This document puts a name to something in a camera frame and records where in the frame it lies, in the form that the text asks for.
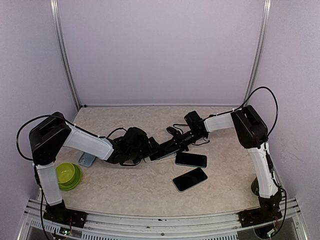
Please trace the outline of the black phone teal edge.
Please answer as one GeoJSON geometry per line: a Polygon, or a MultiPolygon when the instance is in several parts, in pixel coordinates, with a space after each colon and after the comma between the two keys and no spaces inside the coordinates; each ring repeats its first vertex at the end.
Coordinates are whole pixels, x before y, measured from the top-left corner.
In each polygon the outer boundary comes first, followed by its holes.
{"type": "Polygon", "coordinates": [[[161,160],[163,158],[167,158],[167,157],[170,157],[172,155],[175,155],[175,153],[178,151],[179,149],[178,148],[172,148],[172,149],[159,149],[157,152],[151,154],[149,156],[149,159],[151,162],[153,161],[158,161],[158,160],[161,160]]]}

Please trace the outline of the clear phone case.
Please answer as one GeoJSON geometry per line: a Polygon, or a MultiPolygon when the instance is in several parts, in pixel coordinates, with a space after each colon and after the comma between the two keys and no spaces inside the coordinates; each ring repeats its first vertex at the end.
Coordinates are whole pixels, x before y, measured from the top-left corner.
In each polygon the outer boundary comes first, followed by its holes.
{"type": "Polygon", "coordinates": [[[169,160],[169,159],[174,159],[176,157],[176,152],[175,153],[172,153],[172,154],[169,154],[169,155],[166,155],[162,158],[158,158],[156,160],[151,160],[150,157],[147,157],[147,158],[144,158],[144,162],[149,164],[149,163],[155,163],[155,162],[160,162],[160,161],[164,161],[164,160],[169,160]]]}

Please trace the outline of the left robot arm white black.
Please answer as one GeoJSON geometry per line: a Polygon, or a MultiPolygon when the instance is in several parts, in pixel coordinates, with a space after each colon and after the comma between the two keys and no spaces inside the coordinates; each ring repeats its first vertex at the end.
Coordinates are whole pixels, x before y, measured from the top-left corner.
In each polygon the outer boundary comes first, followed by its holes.
{"type": "Polygon", "coordinates": [[[42,115],[42,120],[29,132],[29,144],[35,176],[49,212],[63,223],[70,218],[70,211],[62,205],[58,177],[55,168],[56,156],[61,148],[71,148],[97,157],[110,164],[125,166],[127,161],[137,165],[142,159],[155,153],[159,144],[153,137],[137,127],[130,127],[123,136],[110,139],[93,134],[65,119],[60,112],[42,115]]]}

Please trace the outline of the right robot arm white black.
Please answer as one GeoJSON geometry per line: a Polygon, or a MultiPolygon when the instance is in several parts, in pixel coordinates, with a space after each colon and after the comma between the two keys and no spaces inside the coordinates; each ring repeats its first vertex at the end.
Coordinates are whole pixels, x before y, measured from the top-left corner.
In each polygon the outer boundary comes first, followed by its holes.
{"type": "Polygon", "coordinates": [[[273,181],[274,171],[269,155],[268,128],[255,109],[245,106],[202,119],[196,111],[184,117],[190,130],[184,134],[173,133],[172,139],[160,144],[150,156],[151,161],[162,159],[176,152],[188,151],[188,146],[207,138],[209,133],[234,128],[238,141],[247,149],[256,171],[259,197],[273,198],[279,188],[273,181]]]}

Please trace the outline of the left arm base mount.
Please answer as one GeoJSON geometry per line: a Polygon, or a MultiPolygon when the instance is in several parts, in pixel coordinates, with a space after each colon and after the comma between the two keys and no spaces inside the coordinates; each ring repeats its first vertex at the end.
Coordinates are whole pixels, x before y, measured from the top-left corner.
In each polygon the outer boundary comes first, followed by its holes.
{"type": "Polygon", "coordinates": [[[46,204],[43,218],[54,223],[83,229],[87,219],[87,213],[66,208],[65,202],[62,200],[61,203],[56,205],[46,204]]]}

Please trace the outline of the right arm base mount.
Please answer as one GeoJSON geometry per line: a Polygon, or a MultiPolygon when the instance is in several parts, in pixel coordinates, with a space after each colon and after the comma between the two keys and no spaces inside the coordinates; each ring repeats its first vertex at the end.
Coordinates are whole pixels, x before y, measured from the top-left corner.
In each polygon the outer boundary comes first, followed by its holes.
{"type": "Polygon", "coordinates": [[[278,192],[270,198],[258,197],[259,207],[246,209],[238,213],[242,228],[260,225],[281,219],[283,217],[280,210],[282,195],[278,192]]]}

